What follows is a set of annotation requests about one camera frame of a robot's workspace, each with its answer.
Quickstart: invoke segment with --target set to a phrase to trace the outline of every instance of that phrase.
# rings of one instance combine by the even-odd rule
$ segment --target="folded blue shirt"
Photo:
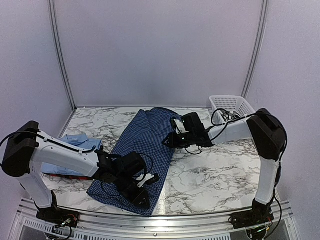
[[[101,139],[88,138],[85,133],[79,135],[65,135],[60,139],[62,142],[77,146],[83,149],[99,149],[102,143]],[[56,166],[49,163],[42,163],[41,172],[44,174],[60,174],[60,175],[71,175],[71,176],[83,176],[82,173],[68,169],[62,166]]]
[[[167,135],[173,131],[170,123],[172,117],[181,118],[177,113],[160,107],[153,108],[150,111],[140,110],[124,130],[112,151],[112,154],[121,156],[125,156],[130,152],[137,152],[148,155],[153,159],[153,168],[150,173],[158,174],[160,179],[154,184],[143,186],[149,194],[149,209],[143,209],[130,203],[119,194],[114,184],[104,183],[102,189],[101,182],[98,180],[92,183],[87,191],[88,195],[103,204],[116,206],[136,214],[151,215],[164,187],[175,152],[173,148],[162,144]],[[147,165],[148,171],[150,171],[152,162],[143,155],[142,158]]]

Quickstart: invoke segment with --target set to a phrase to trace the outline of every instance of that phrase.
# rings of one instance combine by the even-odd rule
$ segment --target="white panel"
[[[75,102],[204,107],[211,95],[240,95],[261,3],[56,1]]]
[[[273,0],[248,95],[255,109],[267,108],[287,130],[278,191],[309,240],[320,234],[319,39],[319,0]]]
[[[0,140],[29,120],[53,136],[71,114],[45,0],[0,1]],[[0,149],[3,159],[5,145]],[[25,191],[0,170],[0,236],[7,239]]]

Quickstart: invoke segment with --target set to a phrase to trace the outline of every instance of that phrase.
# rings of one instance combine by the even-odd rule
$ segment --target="laundry basket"
[[[244,117],[249,114],[254,114],[256,111],[242,96],[230,96],[230,95],[217,95],[209,97],[212,111],[217,109],[225,109],[227,111],[236,111],[240,117]],[[215,124],[223,124],[226,121],[217,111],[213,116],[213,122]]]

